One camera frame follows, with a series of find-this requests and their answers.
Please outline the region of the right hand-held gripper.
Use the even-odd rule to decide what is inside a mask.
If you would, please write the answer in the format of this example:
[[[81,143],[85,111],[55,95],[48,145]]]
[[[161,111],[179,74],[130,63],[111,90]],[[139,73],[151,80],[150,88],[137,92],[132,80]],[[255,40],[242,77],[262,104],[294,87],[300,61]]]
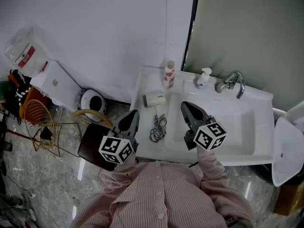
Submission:
[[[189,151],[196,147],[212,151],[223,144],[227,131],[213,116],[209,116],[196,104],[186,101],[181,103],[180,109],[185,123],[190,128],[184,136]]]

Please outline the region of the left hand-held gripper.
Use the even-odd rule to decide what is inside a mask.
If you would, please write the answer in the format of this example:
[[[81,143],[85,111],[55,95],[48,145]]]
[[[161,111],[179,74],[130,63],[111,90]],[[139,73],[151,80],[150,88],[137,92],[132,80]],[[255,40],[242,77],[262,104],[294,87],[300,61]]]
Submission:
[[[135,135],[138,132],[140,115],[138,110],[128,111],[114,123],[113,130],[102,130],[99,153],[107,162],[123,164],[139,145]]]

